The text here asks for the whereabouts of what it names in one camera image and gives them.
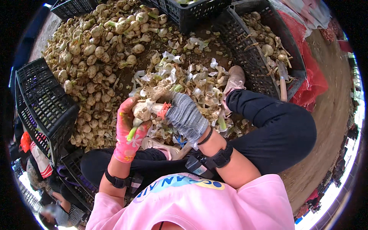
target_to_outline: gray knitted glove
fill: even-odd
[[[193,100],[186,94],[171,92],[171,108],[165,118],[188,141],[195,143],[206,131],[208,120],[202,116]]]

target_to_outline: pink t-shirt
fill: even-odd
[[[86,229],[151,230],[169,221],[185,230],[294,229],[284,184],[268,174],[238,191],[189,173],[157,179],[126,207],[99,192]]]

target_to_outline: glove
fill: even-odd
[[[165,118],[170,121],[179,133],[195,143],[208,127],[208,120],[202,116],[193,100],[186,94],[170,92],[168,109]]]
[[[143,138],[147,135],[152,121],[148,120],[140,124],[131,141],[127,141],[128,134],[133,127],[133,106],[137,103],[139,97],[126,99],[117,111],[116,122],[116,148],[114,156],[117,160],[129,163],[134,159],[135,153],[140,147]]]

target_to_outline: pink glove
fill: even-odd
[[[129,131],[133,127],[133,106],[137,103],[139,97],[134,96],[126,99],[117,111],[116,124],[116,148],[114,156],[117,160],[129,163],[134,159],[135,153],[142,143],[143,138],[147,135],[148,129],[152,125],[152,121],[148,120],[140,124],[131,141],[127,141]]]

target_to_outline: pink sneaker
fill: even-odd
[[[163,152],[163,154],[165,154],[167,160],[171,160],[175,155],[180,152],[180,149],[178,149],[177,147],[161,144],[151,137],[143,138],[141,147],[143,148],[143,150],[149,148],[158,149]]]
[[[243,69],[240,66],[233,66],[229,69],[228,76],[229,76],[229,79],[227,81],[227,85],[223,92],[222,105],[225,108],[225,112],[231,113],[231,111],[226,105],[226,96],[229,95],[229,93],[235,89],[246,89],[244,87],[245,74],[244,74]]]

